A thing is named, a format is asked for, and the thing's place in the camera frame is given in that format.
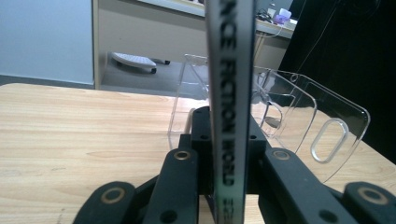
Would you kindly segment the white and purple device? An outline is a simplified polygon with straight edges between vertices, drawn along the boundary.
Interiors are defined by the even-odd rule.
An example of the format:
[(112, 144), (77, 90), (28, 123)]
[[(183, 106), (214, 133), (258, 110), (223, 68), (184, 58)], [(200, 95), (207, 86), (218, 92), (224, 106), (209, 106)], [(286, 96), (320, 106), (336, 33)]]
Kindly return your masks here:
[(277, 24), (285, 24), (286, 22), (291, 22), (292, 24), (296, 24), (297, 20), (294, 20), (291, 17), (292, 13), (285, 8), (281, 8), (279, 13), (273, 17), (273, 22)]

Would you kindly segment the black curtain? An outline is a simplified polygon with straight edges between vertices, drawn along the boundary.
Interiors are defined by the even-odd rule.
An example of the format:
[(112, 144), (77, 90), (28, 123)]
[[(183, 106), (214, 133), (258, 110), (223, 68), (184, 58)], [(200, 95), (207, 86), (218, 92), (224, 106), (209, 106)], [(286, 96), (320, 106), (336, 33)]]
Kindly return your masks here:
[(279, 68), (367, 109), (363, 141), (396, 164), (396, 0), (293, 0), (290, 11)]

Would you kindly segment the office chair base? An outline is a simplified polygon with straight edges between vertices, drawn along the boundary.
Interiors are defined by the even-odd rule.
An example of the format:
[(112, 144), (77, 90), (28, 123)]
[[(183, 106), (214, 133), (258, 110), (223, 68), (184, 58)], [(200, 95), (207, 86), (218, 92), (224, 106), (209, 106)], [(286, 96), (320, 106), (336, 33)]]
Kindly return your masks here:
[(132, 54), (112, 52), (111, 57), (116, 61), (118, 67), (129, 66), (133, 68), (148, 69), (151, 74), (157, 72), (157, 59), (151, 60), (148, 57)]

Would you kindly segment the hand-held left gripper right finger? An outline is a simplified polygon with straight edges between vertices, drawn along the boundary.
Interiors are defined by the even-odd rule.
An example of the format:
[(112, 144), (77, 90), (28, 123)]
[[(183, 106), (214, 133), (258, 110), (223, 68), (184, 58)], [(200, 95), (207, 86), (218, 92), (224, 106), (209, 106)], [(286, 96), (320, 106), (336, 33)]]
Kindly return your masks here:
[(250, 119), (248, 135), (247, 193), (259, 194), (264, 183), (262, 159), (267, 140), (254, 118)]

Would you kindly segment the white panel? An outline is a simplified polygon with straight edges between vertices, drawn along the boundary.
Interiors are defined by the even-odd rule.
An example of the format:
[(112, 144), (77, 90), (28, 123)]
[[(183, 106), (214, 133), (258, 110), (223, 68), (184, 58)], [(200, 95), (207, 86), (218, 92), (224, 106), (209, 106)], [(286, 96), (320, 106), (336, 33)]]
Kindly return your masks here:
[(92, 84), (92, 0), (0, 0), (0, 75)]

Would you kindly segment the clear acrylic divided rack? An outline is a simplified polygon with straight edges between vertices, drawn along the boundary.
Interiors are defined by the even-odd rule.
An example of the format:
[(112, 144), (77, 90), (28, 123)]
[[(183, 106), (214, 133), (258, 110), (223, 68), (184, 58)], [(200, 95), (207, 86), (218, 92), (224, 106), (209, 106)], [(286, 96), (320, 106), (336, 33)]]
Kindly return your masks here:
[[(322, 182), (347, 162), (370, 124), (369, 112), (304, 75), (253, 69), (251, 115), (272, 147), (294, 152)], [(185, 56), (168, 128), (169, 147), (191, 131), (194, 109), (209, 105), (207, 58)]]

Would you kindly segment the dark illustrated magazine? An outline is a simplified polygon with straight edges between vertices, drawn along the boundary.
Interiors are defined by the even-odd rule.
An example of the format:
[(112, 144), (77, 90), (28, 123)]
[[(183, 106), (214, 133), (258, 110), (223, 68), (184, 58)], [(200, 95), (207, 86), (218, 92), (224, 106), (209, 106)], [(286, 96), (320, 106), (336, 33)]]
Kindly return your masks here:
[(205, 0), (216, 224), (243, 224), (254, 0)]

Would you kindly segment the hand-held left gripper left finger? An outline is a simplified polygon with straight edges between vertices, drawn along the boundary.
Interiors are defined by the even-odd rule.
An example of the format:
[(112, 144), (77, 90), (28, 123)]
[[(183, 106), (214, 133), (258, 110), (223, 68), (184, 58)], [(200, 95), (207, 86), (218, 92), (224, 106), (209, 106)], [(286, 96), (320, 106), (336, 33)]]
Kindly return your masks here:
[(198, 155), (198, 192), (213, 192), (213, 153), (210, 111), (208, 106), (192, 109), (187, 117), (179, 143), (193, 149)]

